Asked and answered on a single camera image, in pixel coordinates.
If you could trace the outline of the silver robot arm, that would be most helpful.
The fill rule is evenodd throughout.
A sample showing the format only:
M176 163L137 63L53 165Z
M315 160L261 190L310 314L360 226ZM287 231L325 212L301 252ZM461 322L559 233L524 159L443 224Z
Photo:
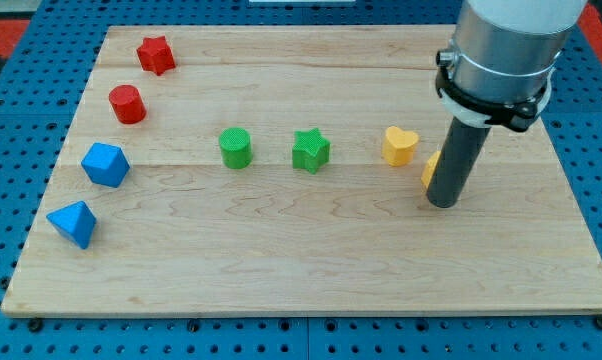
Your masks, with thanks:
M525 132L551 97L551 77L585 0L465 0L436 88L462 124Z

